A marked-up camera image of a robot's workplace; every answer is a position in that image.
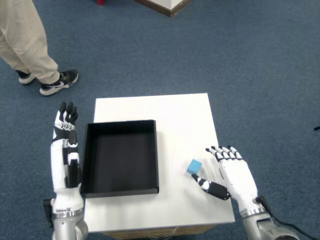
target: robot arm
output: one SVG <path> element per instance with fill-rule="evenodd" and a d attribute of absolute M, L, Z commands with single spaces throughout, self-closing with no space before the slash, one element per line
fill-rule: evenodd
<path fill-rule="evenodd" d="M 54 240 L 82 240 L 88 235 L 76 134 L 77 108 L 63 102 L 57 112 L 51 144 L 51 173 L 55 199 L 51 199 Z"/>
<path fill-rule="evenodd" d="M 219 163 L 219 171 L 225 181 L 221 186 L 196 174 L 192 177 L 205 192 L 226 200 L 232 197 L 238 202 L 239 212 L 250 240 L 298 240 L 290 230 L 273 223 L 270 214 L 258 203 L 258 190 L 248 164 L 232 146 L 206 148 Z"/>

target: black cable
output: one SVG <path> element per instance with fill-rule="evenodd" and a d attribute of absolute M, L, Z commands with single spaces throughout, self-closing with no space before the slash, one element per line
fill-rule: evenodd
<path fill-rule="evenodd" d="M 305 235 L 306 237 L 312 239 L 312 240 L 319 240 L 319 238 L 316 238 L 314 236 L 309 235 L 308 233 L 306 233 L 305 231 L 303 231 L 302 229 L 300 229 L 299 227 L 297 227 L 294 224 L 291 223 L 287 223 L 285 221 L 282 221 L 280 219 L 278 219 L 277 217 L 275 217 L 275 215 L 272 213 L 271 208 L 269 207 L 267 200 L 265 199 L 265 197 L 263 195 L 258 196 L 255 201 L 259 204 L 262 204 L 262 206 L 265 208 L 265 210 L 271 215 L 271 217 L 274 218 L 274 220 L 276 220 L 278 223 L 285 225 L 285 226 L 289 226 L 295 230 L 297 230 L 299 233 L 301 233 L 302 235 Z"/>

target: white robotic hand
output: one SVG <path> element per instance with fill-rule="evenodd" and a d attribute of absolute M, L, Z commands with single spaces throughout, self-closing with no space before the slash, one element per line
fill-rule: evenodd
<path fill-rule="evenodd" d="M 232 146 L 206 148 L 219 163 L 219 171 L 225 181 L 225 187 L 207 181 L 193 174 L 192 177 L 201 188 L 215 197 L 226 200 L 232 197 L 238 202 L 239 211 L 244 217 L 248 212 L 261 210 L 262 206 L 256 203 L 258 190 L 248 164 L 242 159 L 239 152 Z"/>
<path fill-rule="evenodd" d="M 192 177 L 205 192 L 222 200 L 232 197 L 238 202 L 239 212 L 250 240 L 298 240 L 295 233 L 273 223 L 271 217 L 273 214 L 270 207 L 262 195 L 258 197 L 257 186 L 248 164 L 234 147 L 212 146 L 205 150 L 212 153 L 218 161 L 219 171 L 225 181 L 225 187 L 205 180 L 196 174 L 192 174 Z M 293 224 L 276 220 L 283 225 L 294 226 Z M 296 226 L 294 228 L 308 236 Z"/>
<path fill-rule="evenodd" d="M 80 195 L 81 171 L 75 122 L 77 108 L 63 102 L 56 114 L 51 144 L 51 172 L 54 192 L 53 214 L 68 214 L 84 207 Z"/>
<path fill-rule="evenodd" d="M 56 197 L 50 200 L 54 240 L 82 240 L 88 235 L 84 222 L 84 201 L 80 195 L 81 170 L 76 134 L 77 108 L 63 102 L 56 114 L 51 144 L 51 173 Z M 48 201 L 44 208 L 48 221 Z"/>

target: red object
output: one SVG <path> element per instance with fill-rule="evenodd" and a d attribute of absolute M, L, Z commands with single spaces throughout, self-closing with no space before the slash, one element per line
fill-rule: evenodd
<path fill-rule="evenodd" d="M 96 2 L 101 6 L 105 3 L 105 0 L 96 0 Z"/>

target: blue cube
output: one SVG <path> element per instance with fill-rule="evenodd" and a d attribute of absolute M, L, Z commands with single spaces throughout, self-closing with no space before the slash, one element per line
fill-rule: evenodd
<path fill-rule="evenodd" d="M 201 168 L 202 163 L 192 159 L 188 169 L 186 170 L 189 174 L 197 174 Z"/>

